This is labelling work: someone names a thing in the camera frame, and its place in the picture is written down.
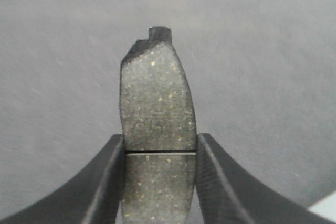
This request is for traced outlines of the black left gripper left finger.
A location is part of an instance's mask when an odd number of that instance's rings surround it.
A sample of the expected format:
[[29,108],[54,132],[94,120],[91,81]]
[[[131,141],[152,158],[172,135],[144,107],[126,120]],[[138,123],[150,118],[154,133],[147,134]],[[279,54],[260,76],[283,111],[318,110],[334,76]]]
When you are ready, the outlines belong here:
[[115,223],[124,186],[124,141],[113,135],[76,176],[1,223]]

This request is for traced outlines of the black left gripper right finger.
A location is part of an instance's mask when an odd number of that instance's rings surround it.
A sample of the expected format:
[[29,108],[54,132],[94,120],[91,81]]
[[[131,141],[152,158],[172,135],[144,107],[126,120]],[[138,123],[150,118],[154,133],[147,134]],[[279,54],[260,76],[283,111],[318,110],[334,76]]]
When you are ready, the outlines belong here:
[[330,223],[242,168],[208,133],[197,136],[196,189],[205,223]]

